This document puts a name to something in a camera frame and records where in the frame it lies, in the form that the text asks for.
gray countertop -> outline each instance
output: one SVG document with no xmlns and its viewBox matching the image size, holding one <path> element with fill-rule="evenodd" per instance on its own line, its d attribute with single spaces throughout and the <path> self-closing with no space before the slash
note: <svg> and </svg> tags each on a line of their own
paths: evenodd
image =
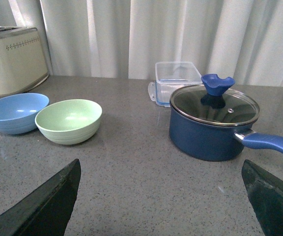
<svg viewBox="0 0 283 236">
<path fill-rule="evenodd" d="M 78 158 L 82 176 L 65 235 L 261 236 L 241 177 L 249 159 L 283 180 L 283 154 L 245 148 L 234 160 L 201 161 L 169 139 L 170 108 L 149 81 L 51 76 L 31 92 L 50 104 L 89 99 L 103 109 L 89 140 L 63 146 L 38 130 L 0 133 L 0 214 Z M 261 107 L 258 132 L 283 136 L 283 88 L 233 86 Z"/>
</svg>

lid knob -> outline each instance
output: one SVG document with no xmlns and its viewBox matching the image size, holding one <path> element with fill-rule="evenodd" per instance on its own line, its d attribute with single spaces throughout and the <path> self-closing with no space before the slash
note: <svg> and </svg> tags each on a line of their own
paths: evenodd
<svg viewBox="0 0 283 236">
<path fill-rule="evenodd" d="M 212 96 L 221 96 L 232 85 L 235 84 L 235 80 L 231 77 L 221 79 L 217 74 L 207 74 L 201 77 L 203 84 L 207 90 L 207 93 Z"/>
</svg>

saucepan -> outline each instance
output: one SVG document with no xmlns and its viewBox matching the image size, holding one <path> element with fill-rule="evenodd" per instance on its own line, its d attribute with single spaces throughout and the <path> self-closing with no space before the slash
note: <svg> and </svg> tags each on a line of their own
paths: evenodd
<svg viewBox="0 0 283 236">
<path fill-rule="evenodd" d="M 244 147 L 283 153 L 283 137 L 252 130 L 260 107 L 230 89 L 234 79 L 202 76 L 203 85 L 175 90 L 170 97 L 170 139 L 183 152 L 206 161 L 227 161 Z"/>
</svg>

green bowl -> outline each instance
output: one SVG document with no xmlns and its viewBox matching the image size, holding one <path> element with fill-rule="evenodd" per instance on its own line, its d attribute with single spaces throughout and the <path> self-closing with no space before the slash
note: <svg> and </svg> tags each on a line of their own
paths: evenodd
<svg viewBox="0 0 283 236">
<path fill-rule="evenodd" d="M 81 143 L 94 135 L 102 114 L 101 106 L 93 101 L 72 99 L 54 103 L 35 117 L 40 132 L 57 144 Z"/>
</svg>

white curtain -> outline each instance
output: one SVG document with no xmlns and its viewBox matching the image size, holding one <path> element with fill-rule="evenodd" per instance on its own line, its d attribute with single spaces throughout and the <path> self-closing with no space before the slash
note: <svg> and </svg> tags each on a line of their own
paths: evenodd
<svg viewBox="0 0 283 236">
<path fill-rule="evenodd" d="M 51 74 L 155 80 L 155 63 L 283 86 L 283 0 L 0 0 L 35 26 Z"/>
</svg>

